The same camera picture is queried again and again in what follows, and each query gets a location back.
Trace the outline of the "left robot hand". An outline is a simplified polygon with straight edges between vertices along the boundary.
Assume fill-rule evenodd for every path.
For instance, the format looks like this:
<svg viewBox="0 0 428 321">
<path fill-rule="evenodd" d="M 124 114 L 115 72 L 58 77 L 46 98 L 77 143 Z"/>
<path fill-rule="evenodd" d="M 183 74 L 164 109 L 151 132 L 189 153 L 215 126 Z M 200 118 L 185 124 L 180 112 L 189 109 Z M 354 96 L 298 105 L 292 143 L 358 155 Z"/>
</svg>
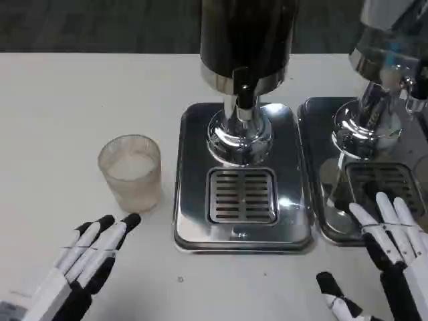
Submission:
<svg viewBox="0 0 428 321">
<path fill-rule="evenodd" d="M 61 247 L 33 292 L 11 291 L 1 301 L 2 320 L 81 320 L 103 288 L 128 234 L 140 225 L 131 213 L 81 224 Z"/>
</svg>

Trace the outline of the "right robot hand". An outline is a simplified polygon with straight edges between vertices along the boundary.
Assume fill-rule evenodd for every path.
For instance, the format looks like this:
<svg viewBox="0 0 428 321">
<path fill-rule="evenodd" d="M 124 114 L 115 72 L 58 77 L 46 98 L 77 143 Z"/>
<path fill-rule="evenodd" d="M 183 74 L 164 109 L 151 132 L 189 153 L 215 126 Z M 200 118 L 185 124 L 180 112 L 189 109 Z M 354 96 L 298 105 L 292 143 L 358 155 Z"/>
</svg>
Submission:
<svg viewBox="0 0 428 321">
<path fill-rule="evenodd" d="M 427 319 L 427 232 L 400 197 L 375 195 L 382 221 L 361 205 L 350 203 L 360 223 L 366 250 L 380 271 L 380 281 L 395 320 Z"/>
</svg>

